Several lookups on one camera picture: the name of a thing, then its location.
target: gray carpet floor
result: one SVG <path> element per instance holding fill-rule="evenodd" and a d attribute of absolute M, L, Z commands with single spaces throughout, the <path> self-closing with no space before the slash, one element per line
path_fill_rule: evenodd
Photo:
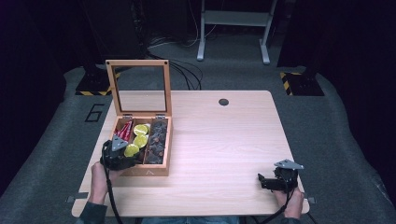
<path fill-rule="evenodd" d="M 166 44 L 150 52 L 198 74 L 203 90 L 267 90 L 273 94 L 290 149 L 308 197 L 316 199 L 310 214 L 318 223 L 396 223 L 396 211 L 387 199 L 376 171 L 364 159 L 348 129 L 346 111 L 333 85 L 317 80 L 325 96 L 288 96 L 280 72 L 301 72 L 302 67 L 278 68 L 282 36 L 269 48 L 271 64 L 264 65 L 259 35 L 219 35 L 206 41 L 205 59 L 196 61 L 198 43 L 185 47 Z M 75 88 L 82 68 L 64 74 L 64 102 L 40 142 L 0 199 L 0 223 L 74 223 L 72 203 L 78 192 L 112 96 L 78 96 Z M 196 80 L 189 77 L 196 85 Z M 172 90 L 186 90 L 184 77 L 171 70 Z M 98 122 L 84 122 L 94 104 L 103 111 Z M 125 217 L 124 223 L 134 223 Z M 303 223 L 313 223 L 303 215 Z M 254 223 L 251 217 L 248 223 Z M 106 223 L 117 223 L 108 217 Z"/>

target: box lid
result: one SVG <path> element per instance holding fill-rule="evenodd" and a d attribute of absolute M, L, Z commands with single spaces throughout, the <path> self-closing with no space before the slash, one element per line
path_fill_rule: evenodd
<path fill-rule="evenodd" d="M 172 116 L 168 60 L 106 60 L 118 116 Z"/>

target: light wood tabletop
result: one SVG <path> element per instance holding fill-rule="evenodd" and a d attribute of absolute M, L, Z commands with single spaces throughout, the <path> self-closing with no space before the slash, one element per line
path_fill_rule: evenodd
<path fill-rule="evenodd" d="M 173 136 L 169 176 L 121 176 L 113 183 L 122 217 L 269 215 L 276 198 L 257 174 L 275 178 L 274 163 L 294 161 L 269 91 L 172 91 Z M 220 105 L 227 99 L 228 105 Z M 90 192 L 116 119 L 110 106 L 79 192 Z M 304 191 L 299 178 L 299 188 Z M 87 199 L 76 199 L 78 217 Z M 107 215 L 114 216 L 108 197 Z M 304 200 L 303 213 L 309 204 Z"/>

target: open wooden box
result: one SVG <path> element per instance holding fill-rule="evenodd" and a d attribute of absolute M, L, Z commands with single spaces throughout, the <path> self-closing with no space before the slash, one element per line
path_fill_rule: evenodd
<path fill-rule="evenodd" d="M 132 122 L 130 136 L 123 138 L 132 144 L 134 127 L 149 127 L 137 164 L 123 175 L 169 175 L 173 130 L 169 62 L 107 60 L 106 68 L 117 113 L 110 139 Z"/>

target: sleeve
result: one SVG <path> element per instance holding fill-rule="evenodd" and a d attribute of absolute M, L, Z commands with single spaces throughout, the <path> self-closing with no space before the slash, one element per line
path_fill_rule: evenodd
<path fill-rule="evenodd" d="M 293 217 L 284 217 L 280 220 L 280 224 L 301 224 L 300 219 Z"/>
<path fill-rule="evenodd" d="M 107 206 L 105 205 L 87 202 L 76 224 L 103 224 L 106 211 Z"/>

